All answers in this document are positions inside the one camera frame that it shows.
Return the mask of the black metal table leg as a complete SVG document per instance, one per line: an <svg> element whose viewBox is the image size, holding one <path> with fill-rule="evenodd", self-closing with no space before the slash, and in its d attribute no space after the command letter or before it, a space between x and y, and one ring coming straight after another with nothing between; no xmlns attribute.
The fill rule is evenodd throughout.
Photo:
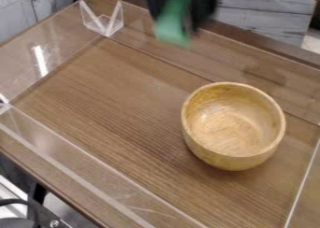
<svg viewBox="0 0 320 228"><path fill-rule="evenodd" d="M45 197L47 188L40 183L33 182L28 191L28 198L43 205L45 202Z"/></svg>

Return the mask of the light wooden bowl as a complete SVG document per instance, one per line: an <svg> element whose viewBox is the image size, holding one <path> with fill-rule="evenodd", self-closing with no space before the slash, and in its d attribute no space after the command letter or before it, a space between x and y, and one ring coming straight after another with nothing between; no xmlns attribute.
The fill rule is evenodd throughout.
<svg viewBox="0 0 320 228"><path fill-rule="evenodd" d="M256 87L217 82L195 89L181 108L189 150L210 166L242 171L273 156L286 132L284 111Z"/></svg>

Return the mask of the clear acrylic tray wall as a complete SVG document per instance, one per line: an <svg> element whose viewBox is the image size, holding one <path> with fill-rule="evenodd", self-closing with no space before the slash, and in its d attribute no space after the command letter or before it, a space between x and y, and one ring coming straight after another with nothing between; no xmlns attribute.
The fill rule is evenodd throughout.
<svg viewBox="0 0 320 228"><path fill-rule="evenodd" d="M320 228L320 66L215 29L170 47L143 8L86 3L122 17L112 36L71 6L0 48L0 153L104 228ZM221 81L262 90L286 118L273 157L241 172L182 138L185 99Z"/></svg>

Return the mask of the green rectangular block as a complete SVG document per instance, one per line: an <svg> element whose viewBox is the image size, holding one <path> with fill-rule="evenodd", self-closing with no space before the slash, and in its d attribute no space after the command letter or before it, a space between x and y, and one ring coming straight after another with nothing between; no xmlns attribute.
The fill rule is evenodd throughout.
<svg viewBox="0 0 320 228"><path fill-rule="evenodd" d="M190 32L187 23L190 0L166 0L155 21L157 39L171 45L187 48Z"/></svg>

